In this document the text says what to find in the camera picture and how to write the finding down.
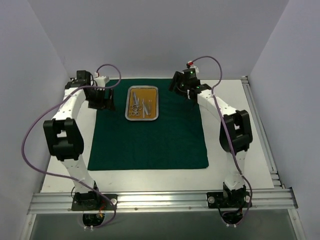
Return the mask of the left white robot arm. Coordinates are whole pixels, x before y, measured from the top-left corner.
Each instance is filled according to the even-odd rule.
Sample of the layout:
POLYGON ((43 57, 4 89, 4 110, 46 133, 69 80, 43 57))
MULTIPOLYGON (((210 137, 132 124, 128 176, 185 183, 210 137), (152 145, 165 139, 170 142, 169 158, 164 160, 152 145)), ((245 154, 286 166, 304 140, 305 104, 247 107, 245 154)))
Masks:
POLYGON ((76 78, 64 88, 63 103, 57 113, 51 120, 43 123, 50 154, 67 169, 69 176, 73 178, 75 194, 84 195, 82 202, 90 210, 100 206, 101 197, 92 191, 97 189, 97 185, 83 160, 85 143, 76 119, 84 102, 88 103, 90 109, 116 110, 114 90, 104 89, 108 81, 106 76, 94 78, 90 72, 78 70, 76 78))

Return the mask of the steel tray with orange liner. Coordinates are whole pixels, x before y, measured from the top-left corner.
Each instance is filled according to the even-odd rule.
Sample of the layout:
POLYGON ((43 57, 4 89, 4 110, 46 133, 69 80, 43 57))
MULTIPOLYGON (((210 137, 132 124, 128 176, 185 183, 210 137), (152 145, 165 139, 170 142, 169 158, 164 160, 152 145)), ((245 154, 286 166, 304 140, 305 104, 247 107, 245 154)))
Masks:
POLYGON ((127 91, 126 105, 125 105, 125 118, 128 121, 154 121, 159 116, 159 89, 152 85, 133 85, 127 91), (143 118, 143 108, 140 116, 130 116, 129 107, 133 105, 133 92, 139 98, 139 105, 142 105, 144 99, 147 107, 149 107, 149 100, 152 100, 152 114, 143 118))

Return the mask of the green surgical cloth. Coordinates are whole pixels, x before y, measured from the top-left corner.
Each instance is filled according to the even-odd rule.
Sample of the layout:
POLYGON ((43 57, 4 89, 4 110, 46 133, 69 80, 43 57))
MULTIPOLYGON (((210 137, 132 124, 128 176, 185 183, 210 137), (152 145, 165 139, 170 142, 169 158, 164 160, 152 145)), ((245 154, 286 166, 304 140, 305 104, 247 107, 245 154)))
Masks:
POLYGON ((200 108, 168 90, 170 79, 122 79, 115 111, 99 110, 88 162, 90 171, 205 169, 209 166, 200 108), (156 86, 159 115, 153 121, 125 117, 131 86, 156 86))

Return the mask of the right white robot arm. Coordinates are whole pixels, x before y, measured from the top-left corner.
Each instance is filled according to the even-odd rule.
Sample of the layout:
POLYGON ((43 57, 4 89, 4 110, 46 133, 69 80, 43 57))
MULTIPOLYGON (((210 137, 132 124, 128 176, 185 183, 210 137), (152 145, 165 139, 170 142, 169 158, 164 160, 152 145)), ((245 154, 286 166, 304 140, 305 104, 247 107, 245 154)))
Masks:
POLYGON ((246 185, 245 160, 253 141, 249 113, 230 106, 213 93, 211 86, 201 84, 195 68, 175 72, 169 91, 194 101, 220 121, 219 143, 227 157, 227 174, 223 184, 228 189, 222 193, 222 200, 225 205, 234 206, 240 201, 237 190, 246 185))

